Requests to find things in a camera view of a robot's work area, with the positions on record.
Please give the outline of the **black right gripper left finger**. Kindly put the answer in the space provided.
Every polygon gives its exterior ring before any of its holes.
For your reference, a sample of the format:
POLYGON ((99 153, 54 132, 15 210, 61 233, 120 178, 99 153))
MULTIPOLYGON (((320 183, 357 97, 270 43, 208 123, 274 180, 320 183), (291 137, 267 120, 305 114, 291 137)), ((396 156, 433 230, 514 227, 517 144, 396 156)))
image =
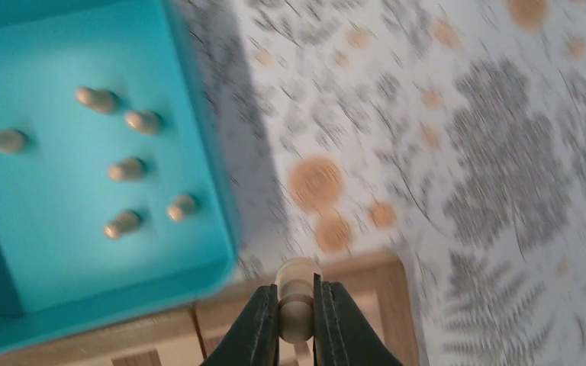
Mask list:
POLYGON ((201 365, 277 365, 278 310, 277 286, 258 287, 220 344, 201 365))

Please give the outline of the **light wooden pawn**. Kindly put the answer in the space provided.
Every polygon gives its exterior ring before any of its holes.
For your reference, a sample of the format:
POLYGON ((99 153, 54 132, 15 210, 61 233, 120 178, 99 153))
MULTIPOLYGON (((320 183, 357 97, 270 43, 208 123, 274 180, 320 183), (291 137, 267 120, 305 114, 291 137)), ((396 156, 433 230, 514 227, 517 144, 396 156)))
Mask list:
POLYGON ((306 342, 314 332, 314 277, 322 277, 311 258, 285 262, 275 276, 280 338, 290 344, 306 342))

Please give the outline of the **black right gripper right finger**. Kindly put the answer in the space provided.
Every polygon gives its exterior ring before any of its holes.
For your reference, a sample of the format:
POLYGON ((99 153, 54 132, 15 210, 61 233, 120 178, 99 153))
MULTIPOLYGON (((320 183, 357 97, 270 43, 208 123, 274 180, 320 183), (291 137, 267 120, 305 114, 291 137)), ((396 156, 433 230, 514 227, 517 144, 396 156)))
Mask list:
POLYGON ((314 363, 316 365, 399 365, 338 281, 314 275, 314 363))

